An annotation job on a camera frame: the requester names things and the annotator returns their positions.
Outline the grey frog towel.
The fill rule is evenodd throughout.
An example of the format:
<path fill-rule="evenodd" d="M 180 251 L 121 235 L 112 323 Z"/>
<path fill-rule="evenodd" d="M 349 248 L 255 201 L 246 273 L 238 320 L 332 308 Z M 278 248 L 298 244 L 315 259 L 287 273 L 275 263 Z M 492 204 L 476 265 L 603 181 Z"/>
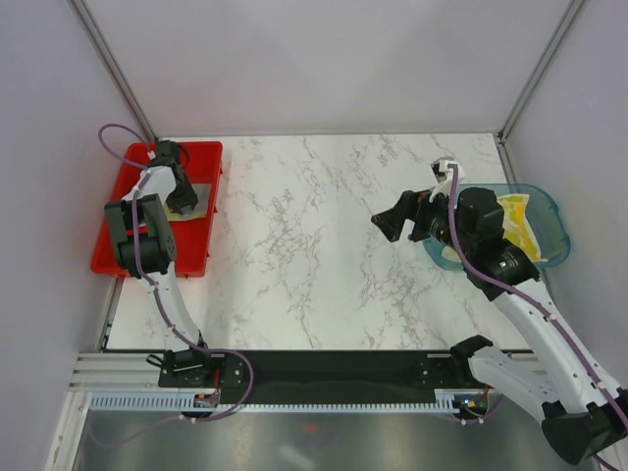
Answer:
<path fill-rule="evenodd" d="M 179 205 L 183 202 L 180 197 L 169 195 L 164 204 L 164 210 L 169 222 L 186 222 L 196 219 L 202 219 L 209 213 L 209 204 L 212 202 L 213 185 L 210 183 L 193 183 L 191 185 L 197 202 L 194 207 Z"/>

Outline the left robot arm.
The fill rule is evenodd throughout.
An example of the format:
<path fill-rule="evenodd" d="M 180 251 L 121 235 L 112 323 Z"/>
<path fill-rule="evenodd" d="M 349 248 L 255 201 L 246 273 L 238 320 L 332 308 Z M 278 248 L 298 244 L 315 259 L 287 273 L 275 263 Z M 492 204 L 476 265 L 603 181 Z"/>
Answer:
<path fill-rule="evenodd" d="M 177 282 L 177 244 L 167 215 L 183 216 L 198 204 L 183 169 L 183 154 L 174 141 L 155 142 L 131 190 L 104 207 L 116 262 L 146 292 L 164 322 L 165 348 L 174 351 L 204 345 Z"/>

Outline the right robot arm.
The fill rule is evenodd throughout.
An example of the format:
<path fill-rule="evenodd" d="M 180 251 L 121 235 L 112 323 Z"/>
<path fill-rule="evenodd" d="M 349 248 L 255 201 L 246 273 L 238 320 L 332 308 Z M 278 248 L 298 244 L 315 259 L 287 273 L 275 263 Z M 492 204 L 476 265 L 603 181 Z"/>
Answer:
<path fill-rule="evenodd" d="M 386 239 L 434 238 L 454 249 L 467 279 L 514 325 L 543 366 L 543 377 L 520 366 L 490 340 L 475 336 L 452 348 L 454 383 L 496 388 L 533 417 L 553 451 L 578 465 L 627 437 L 627 390 L 578 339 L 526 253 L 503 235 L 504 211 L 495 193 L 465 187 L 456 197 L 405 191 L 372 216 Z"/>

